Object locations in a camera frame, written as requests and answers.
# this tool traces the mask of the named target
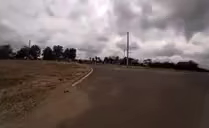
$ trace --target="green tree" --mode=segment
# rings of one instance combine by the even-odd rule
[[[33,45],[31,48],[30,48],[30,51],[29,51],[29,54],[30,56],[33,57],[33,59],[37,59],[40,54],[41,54],[41,49],[38,45]]]
[[[30,48],[24,46],[19,51],[17,51],[16,58],[17,59],[26,59],[26,58],[29,58],[29,55],[30,55],[29,54],[29,51],[30,51]]]
[[[77,50],[76,50],[75,48],[71,48],[71,49],[70,49],[69,58],[70,58],[71,60],[75,60],[76,54],[77,54]]]
[[[55,59],[60,59],[60,57],[63,55],[63,46],[60,45],[53,46],[53,54]]]
[[[64,59],[70,59],[70,49],[66,48],[63,53]]]
[[[12,48],[10,45],[0,46],[0,59],[10,59],[12,54]]]
[[[43,59],[44,60],[53,60],[54,59],[53,51],[50,47],[46,47],[43,50]]]

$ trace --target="cloudy sky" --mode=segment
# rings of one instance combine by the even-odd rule
[[[79,49],[209,64],[209,0],[0,0],[0,45]]]

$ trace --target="dry grass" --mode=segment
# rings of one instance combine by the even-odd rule
[[[47,61],[0,61],[0,121],[24,115],[63,83],[88,72],[78,64]]]

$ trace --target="road edge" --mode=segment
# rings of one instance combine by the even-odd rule
[[[74,82],[71,86],[74,87],[78,84],[80,84],[84,79],[86,79],[87,77],[89,77],[91,74],[93,73],[93,68],[90,68],[89,73],[87,73],[84,77],[82,77],[80,80]]]

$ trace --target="pole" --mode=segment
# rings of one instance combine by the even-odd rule
[[[31,40],[29,40],[29,48],[31,48]]]
[[[130,34],[127,32],[127,67],[129,66],[129,41],[130,41]]]

